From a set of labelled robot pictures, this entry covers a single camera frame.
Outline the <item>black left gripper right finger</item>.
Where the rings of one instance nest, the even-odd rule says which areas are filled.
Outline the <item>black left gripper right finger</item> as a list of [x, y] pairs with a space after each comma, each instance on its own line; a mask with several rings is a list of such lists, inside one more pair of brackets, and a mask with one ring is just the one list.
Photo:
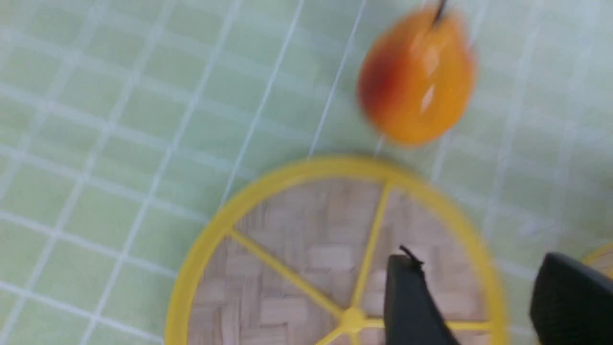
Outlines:
[[541, 345], [611, 345], [612, 279], [563, 253], [547, 253], [529, 315]]

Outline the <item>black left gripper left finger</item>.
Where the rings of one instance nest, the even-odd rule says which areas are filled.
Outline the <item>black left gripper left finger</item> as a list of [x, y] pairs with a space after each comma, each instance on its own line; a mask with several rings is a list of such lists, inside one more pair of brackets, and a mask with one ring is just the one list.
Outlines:
[[383, 321], [386, 345], [458, 345], [429, 292], [423, 261], [406, 246], [387, 261]]

